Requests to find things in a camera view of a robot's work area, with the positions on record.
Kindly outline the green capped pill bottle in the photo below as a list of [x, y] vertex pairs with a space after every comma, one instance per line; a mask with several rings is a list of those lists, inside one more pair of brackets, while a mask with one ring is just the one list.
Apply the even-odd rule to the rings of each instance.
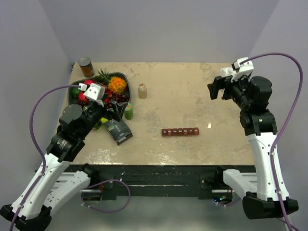
[[132, 120], [134, 118], [133, 107], [131, 103], [127, 104], [124, 111], [124, 116], [127, 120]]

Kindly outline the red weekly pill organizer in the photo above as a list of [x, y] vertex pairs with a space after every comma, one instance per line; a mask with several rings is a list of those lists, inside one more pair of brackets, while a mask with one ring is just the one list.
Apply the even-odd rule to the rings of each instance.
[[171, 136], [198, 136], [200, 134], [199, 128], [162, 128], [161, 135], [163, 137]]

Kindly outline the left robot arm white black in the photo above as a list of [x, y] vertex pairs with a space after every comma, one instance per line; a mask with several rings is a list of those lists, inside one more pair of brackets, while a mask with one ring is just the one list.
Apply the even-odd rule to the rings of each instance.
[[4, 205], [0, 214], [11, 222], [10, 228], [20, 231], [44, 231], [53, 214], [72, 196], [100, 183], [99, 171], [84, 164], [72, 179], [52, 190], [61, 174], [72, 164], [84, 147], [84, 140], [102, 118], [122, 119], [127, 103], [111, 101], [112, 108], [91, 102], [87, 110], [78, 104], [68, 105], [59, 118], [60, 125], [53, 136], [42, 163], [24, 192], [10, 205]]

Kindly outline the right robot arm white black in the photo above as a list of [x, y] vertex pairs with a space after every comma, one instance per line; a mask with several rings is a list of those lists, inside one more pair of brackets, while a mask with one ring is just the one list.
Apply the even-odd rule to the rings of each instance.
[[299, 209], [291, 199], [282, 177], [277, 148], [277, 126], [274, 115], [267, 109], [272, 94], [272, 83], [264, 77], [215, 77], [208, 84], [210, 98], [232, 99], [240, 108], [240, 123], [250, 143], [255, 159], [257, 184], [251, 183], [240, 171], [227, 169], [214, 177], [220, 189], [230, 186], [242, 200], [249, 219], [282, 218]]

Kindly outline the white paper cup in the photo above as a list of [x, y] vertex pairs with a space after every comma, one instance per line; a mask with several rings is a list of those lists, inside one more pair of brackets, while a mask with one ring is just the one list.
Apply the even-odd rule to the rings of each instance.
[[224, 67], [220, 69], [220, 76], [221, 77], [228, 77], [228, 76], [233, 76], [235, 71], [233, 70], [232, 67]]

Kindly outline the orange spiky fruit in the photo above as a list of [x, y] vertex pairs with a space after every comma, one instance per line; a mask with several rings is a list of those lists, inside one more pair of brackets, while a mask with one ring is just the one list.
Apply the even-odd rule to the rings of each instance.
[[127, 82], [120, 77], [111, 77], [108, 83], [108, 89], [114, 94], [124, 93], [128, 84]]

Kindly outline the black product box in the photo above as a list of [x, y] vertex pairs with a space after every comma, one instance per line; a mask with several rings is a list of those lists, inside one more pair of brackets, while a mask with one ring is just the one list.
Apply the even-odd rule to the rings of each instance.
[[133, 137], [131, 129], [124, 120], [108, 120], [103, 125], [117, 145]]

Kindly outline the green glass bottle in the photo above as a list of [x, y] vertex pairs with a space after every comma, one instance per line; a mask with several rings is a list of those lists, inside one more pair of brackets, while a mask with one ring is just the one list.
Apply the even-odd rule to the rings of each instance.
[[96, 125], [93, 127], [93, 130], [98, 130], [98, 129], [100, 129], [101, 126], [102, 126], [104, 123], [106, 123], [106, 122], [108, 122], [108, 119], [106, 119], [106, 118], [103, 117], [100, 121], [98, 121], [98, 122], [96, 123]]

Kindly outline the small amber pill bottle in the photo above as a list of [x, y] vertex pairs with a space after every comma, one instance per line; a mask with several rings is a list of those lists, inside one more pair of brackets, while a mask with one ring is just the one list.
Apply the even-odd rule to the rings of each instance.
[[144, 83], [139, 84], [138, 96], [140, 99], [145, 99], [147, 97], [147, 88]]

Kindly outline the lower red apple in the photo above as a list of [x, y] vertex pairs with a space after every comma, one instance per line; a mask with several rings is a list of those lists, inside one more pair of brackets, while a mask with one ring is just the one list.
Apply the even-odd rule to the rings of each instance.
[[79, 95], [78, 95], [78, 100], [80, 102], [88, 102], [88, 99], [84, 96], [84, 93], [83, 92], [80, 92]]

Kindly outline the red apple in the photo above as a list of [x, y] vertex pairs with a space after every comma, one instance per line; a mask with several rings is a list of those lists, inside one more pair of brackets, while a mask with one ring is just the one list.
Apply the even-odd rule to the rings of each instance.
[[95, 81], [93, 81], [92, 79], [86, 79], [86, 80], [84, 81], [84, 84], [86, 84], [86, 85], [90, 85], [90, 84], [92, 84], [92, 83], [95, 83]]
[[79, 95], [78, 95], [78, 100], [80, 102], [88, 102], [88, 99], [84, 96], [84, 93], [83, 92], [80, 92]]

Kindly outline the upper red apple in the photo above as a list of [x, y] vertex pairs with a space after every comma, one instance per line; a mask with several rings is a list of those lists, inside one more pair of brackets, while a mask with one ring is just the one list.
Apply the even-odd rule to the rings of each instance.
[[86, 85], [90, 85], [90, 84], [92, 84], [92, 83], [95, 83], [95, 81], [93, 81], [92, 79], [86, 79], [86, 80], [84, 81], [84, 84], [86, 84]]

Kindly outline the green lime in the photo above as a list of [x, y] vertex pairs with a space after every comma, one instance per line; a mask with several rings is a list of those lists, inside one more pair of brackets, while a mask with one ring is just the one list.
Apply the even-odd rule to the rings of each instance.
[[73, 98], [78, 98], [79, 94], [80, 94], [80, 90], [78, 88], [72, 88], [71, 89], [71, 96]]

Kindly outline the tin can with label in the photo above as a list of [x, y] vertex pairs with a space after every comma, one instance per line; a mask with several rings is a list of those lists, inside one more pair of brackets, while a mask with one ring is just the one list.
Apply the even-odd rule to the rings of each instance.
[[92, 77], [95, 75], [95, 70], [89, 57], [80, 58], [78, 65], [85, 77]]

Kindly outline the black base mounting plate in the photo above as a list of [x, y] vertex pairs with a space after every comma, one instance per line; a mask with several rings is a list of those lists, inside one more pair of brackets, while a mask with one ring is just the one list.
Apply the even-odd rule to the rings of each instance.
[[[155, 165], [87, 165], [98, 171], [91, 180], [94, 188], [85, 192], [86, 198], [99, 196], [115, 200], [120, 196], [132, 197], [195, 197], [211, 199], [212, 191], [227, 191], [222, 173], [227, 169], [242, 171], [234, 165], [222, 166], [155, 166]], [[105, 181], [103, 186], [97, 183]]]

